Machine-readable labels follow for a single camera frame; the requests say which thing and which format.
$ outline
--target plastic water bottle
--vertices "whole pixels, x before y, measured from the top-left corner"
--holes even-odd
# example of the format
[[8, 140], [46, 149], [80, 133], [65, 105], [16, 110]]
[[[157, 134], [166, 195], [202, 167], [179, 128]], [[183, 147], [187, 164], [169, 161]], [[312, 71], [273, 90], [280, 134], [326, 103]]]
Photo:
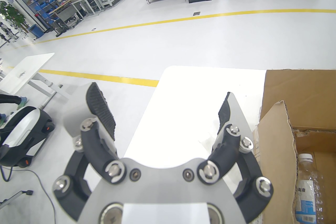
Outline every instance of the plastic water bottle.
[[311, 154], [299, 155], [296, 184], [296, 220], [302, 224], [325, 224], [323, 177], [313, 166]]

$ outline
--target sneaker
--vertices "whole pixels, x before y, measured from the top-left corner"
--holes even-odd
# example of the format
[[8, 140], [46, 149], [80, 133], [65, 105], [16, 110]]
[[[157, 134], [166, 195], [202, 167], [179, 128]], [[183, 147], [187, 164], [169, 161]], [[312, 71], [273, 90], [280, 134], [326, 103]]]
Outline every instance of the sneaker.
[[18, 105], [17, 110], [23, 108], [27, 102], [28, 102], [27, 97], [21, 97], [21, 103]]
[[0, 127], [7, 122], [7, 116], [6, 114], [0, 113], [1, 119], [0, 119]]

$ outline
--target potted plant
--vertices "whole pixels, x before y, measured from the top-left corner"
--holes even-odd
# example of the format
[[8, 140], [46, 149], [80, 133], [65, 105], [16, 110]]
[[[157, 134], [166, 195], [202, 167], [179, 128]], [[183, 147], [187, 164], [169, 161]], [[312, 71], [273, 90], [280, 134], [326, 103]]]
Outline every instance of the potted plant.
[[29, 26], [25, 21], [24, 15], [11, 4], [0, 1], [0, 13], [15, 28], [24, 30], [25, 33], [28, 33], [27, 29]]

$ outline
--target yellow floor line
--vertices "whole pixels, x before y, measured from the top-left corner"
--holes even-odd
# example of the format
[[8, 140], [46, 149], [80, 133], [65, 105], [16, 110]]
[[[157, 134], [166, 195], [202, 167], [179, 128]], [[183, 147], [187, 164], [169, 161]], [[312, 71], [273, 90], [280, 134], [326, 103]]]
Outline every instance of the yellow floor line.
[[296, 12], [296, 13], [298, 13], [298, 12], [300, 12], [300, 13], [336, 13], [336, 9], [300, 9], [300, 8], [299, 9], [264, 9], [264, 10], [248, 10], [248, 11], [217, 13], [217, 14], [210, 14], [210, 15], [200, 15], [200, 16], [192, 16], [192, 17], [186, 17], [186, 18], [178, 18], [178, 19], [170, 19], [170, 20], [135, 24], [135, 25], [129, 25], [129, 26], [121, 26], [121, 27], [115, 27], [115, 28], [109, 28], [109, 29], [101, 29], [101, 30], [95, 30], [95, 31], [91, 31], [91, 32], [83, 32], [83, 33], [58, 37], [58, 38], [54, 38], [54, 39], [34, 42], [32, 44], [16, 47], [15, 49], [21, 48], [21, 47], [27, 47], [27, 46], [30, 46], [30, 45], [55, 41], [55, 40], [59, 40], [59, 39], [64, 39], [64, 38], [70, 38], [70, 37], [76, 37], [76, 36], [93, 34], [93, 33], [100, 33], [100, 32], [110, 32], [112, 30], [118, 30], [118, 29], [127, 29], [127, 28], [134, 28], [134, 27], [143, 27], [143, 26], [151, 26], [151, 25], [158, 25], [158, 24], [165, 24], [165, 23], [174, 23], [174, 22], [181, 22], [181, 21], [215, 18], [215, 17], [223, 17], [223, 16], [233, 16], [233, 15], [263, 14], [263, 13], [294, 13], [294, 12]]
[[123, 84], [142, 85], [142, 86], [151, 86], [151, 87], [156, 87], [159, 82], [158, 80], [146, 80], [146, 79], [76, 73], [76, 72], [67, 72], [67, 71], [55, 71], [55, 70], [46, 70], [46, 69], [41, 69], [40, 73], [62, 75], [62, 76], [69, 76], [69, 77], [76, 77], [76, 78], [85, 78], [85, 79], [91, 79], [91, 80], [113, 81], [113, 82], [120, 82]]

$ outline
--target black cable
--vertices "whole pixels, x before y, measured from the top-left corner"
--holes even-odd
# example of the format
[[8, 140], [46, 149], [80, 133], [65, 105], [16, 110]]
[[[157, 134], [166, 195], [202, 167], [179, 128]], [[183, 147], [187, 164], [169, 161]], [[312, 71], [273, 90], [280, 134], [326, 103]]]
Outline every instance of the black cable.
[[32, 170], [28, 170], [28, 169], [13, 170], [12, 167], [11, 167], [11, 169], [8, 169], [8, 168], [5, 168], [5, 167], [4, 167], [4, 169], [10, 170], [9, 177], [10, 177], [12, 171], [29, 171], [29, 172], [32, 172], [32, 173], [37, 177], [37, 179], [38, 179], [38, 181], [39, 181], [39, 183], [40, 183], [40, 186], [41, 186], [43, 192], [45, 193], [45, 195], [47, 195], [47, 198], [49, 199], [49, 201], [50, 201], [50, 203], [51, 203], [51, 205], [52, 205], [52, 208], [53, 208], [53, 211], [54, 211], [54, 224], [56, 224], [56, 209], [55, 209], [54, 203], [52, 202], [50, 196], [47, 194], [47, 191], [45, 190], [44, 186], [42, 185], [42, 182], [41, 182], [41, 179], [40, 179], [39, 175], [37, 175], [34, 171], [32, 171]]
[[10, 171], [9, 176], [8, 176], [7, 179], [5, 178], [5, 173], [3, 172], [3, 170], [2, 170], [2, 166], [1, 166], [1, 165], [0, 165], [0, 170], [1, 170], [1, 176], [2, 176], [3, 180], [4, 180], [5, 182], [9, 182], [9, 180], [10, 180], [10, 178], [11, 178], [11, 176], [12, 176], [13, 167], [10, 168], [11, 171]]

